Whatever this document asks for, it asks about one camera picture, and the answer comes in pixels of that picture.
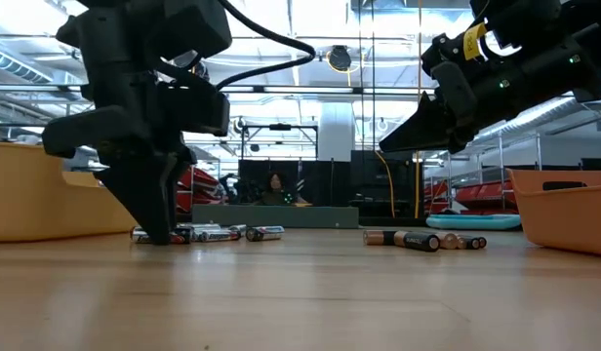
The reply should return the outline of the metal shelving rack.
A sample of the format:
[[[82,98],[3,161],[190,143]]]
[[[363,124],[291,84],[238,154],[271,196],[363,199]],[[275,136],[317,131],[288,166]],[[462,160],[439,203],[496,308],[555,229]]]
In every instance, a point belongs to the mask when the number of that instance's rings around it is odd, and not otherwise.
[[[541,163],[539,134],[525,137],[498,136],[455,155],[439,152],[424,167],[423,209],[424,186],[428,182],[446,179],[450,198],[453,187],[510,180],[510,168],[538,170]],[[462,214],[461,210],[463,206],[453,205],[450,198],[448,209],[440,214]]]

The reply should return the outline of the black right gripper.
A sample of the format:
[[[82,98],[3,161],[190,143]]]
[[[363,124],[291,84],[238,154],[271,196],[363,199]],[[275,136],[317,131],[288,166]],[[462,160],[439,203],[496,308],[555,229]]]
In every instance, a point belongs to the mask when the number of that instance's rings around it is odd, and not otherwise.
[[[458,152],[480,130],[513,119],[553,97],[549,89],[537,88],[536,84],[547,80],[545,75],[551,69],[555,43],[531,42],[509,56],[465,60],[462,39],[463,34],[454,39],[445,34],[435,37],[422,54],[422,70],[432,77],[434,66],[444,61],[456,63],[477,97],[474,114],[457,119],[444,102],[438,84],[434,97],[422,93],[416,112],[380,141],[381,151],[445,148]]]

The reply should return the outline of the black cabinet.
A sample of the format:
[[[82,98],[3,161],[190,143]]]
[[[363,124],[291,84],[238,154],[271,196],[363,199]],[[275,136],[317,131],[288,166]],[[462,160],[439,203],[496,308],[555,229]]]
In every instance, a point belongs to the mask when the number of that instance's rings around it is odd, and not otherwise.
[[[350,204],[361,216],[383,218],[415,218],[415,163],[411,151],[381,152],[355,150],[351,152]],[[421,164],[421,188],[423,166]]]

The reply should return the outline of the red storage bins stack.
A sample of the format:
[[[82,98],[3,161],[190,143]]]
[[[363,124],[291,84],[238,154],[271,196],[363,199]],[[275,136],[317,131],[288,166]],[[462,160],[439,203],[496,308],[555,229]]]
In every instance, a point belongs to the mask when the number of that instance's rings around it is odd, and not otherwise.
[[[220,182],[206,172],[193,168],[193,205],[219,205],[226,195]]]
[[[518,207],[509,179],[453,187],[452,204],[463,206],[465,215],[517,215]],[[449,207],[446,179],[428,182],[424,186],[424,212],[440,214]]]

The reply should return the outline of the person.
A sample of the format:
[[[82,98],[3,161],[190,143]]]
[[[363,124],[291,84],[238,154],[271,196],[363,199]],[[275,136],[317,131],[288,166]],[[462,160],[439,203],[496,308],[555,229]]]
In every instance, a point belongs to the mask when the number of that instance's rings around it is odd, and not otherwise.
[[[257,200],[261,206],[287,206],[287,205],[307,205],[308,202],[298,193],[290,192],[287,187],[286,178],[277,172],[269,175],[266,188]]]

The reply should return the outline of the white building column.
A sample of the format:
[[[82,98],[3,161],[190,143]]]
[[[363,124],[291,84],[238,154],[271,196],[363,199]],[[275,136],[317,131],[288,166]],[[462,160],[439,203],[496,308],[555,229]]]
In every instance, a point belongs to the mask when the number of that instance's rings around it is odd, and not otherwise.
[[[349,162],[355,146],[355,115],[352,104],[326,102],[321,105],[318,125],[318,160]]]

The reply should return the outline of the yellow plastic bin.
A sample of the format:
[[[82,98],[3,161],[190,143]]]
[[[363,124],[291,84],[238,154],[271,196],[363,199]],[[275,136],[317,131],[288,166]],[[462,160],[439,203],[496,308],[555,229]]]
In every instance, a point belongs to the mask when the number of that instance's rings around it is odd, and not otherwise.
[[[125,233],[136,221],[91,173],[37,145],[0,142],[0,243]]]

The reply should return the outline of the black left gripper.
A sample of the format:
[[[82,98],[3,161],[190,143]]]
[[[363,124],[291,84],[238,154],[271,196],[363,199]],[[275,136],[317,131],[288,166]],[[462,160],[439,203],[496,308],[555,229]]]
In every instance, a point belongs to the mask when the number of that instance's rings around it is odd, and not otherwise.
[[[178,93],[197,92],[191,72],[177,72],[170,82],[153,72],[90,72],[82,96],[95,108],[51,121],[44,150],[70,159],[78,147],[93,146],[109,166],[95,178],[154,245],[169,245],[171,231],[192,211],[196,163],[182,136],[193,119],[174,109]]]

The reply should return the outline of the black stand frame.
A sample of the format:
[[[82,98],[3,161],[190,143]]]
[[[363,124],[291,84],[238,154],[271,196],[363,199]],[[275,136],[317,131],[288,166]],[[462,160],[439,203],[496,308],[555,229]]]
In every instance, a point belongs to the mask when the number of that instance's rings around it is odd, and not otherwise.
[[[291,125],[284,123],[268,125],[244,125],[240,132],[240,158],[246,158],[247,147],[253,142],[253,139],[263,130],[277,133],[287,133],[299,131],[300,135],[314,147],[315,158],[319,155],[319,128],[317,126]]]

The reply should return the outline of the yellow label tag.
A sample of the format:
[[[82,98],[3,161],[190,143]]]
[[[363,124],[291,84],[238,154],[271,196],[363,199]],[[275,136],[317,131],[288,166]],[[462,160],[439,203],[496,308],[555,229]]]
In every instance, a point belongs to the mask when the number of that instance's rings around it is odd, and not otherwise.
[[[479,22],[469,27],[463,34],[462,46],[463,56],[465,60],[473,60],[481,57],[481,49],[479,40],[487,33],[485,22]]]

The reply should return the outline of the orange plastic bin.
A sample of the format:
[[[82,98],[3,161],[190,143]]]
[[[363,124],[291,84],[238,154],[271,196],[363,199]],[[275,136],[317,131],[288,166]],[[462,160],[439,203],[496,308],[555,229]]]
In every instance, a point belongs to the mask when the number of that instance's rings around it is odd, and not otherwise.
[[[508,171],[527,240],[601,255],[601,171]]]

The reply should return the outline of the silver ceiling duct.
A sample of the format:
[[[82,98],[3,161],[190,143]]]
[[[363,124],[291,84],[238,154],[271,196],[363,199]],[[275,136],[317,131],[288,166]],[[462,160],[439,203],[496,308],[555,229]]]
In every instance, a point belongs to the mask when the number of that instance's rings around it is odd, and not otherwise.
[[[546,102],[522,112],[510,121],[496,124],[487,130],[481,131],[473,142],[484,142],[499,135],[530,130],[583,110],[586,110],[584,103],[577,102],[573,97],[560,97],[552,102]]]
[[[50,76],[1,51],[0,69],[33,84],[49,84],[53,81]]]

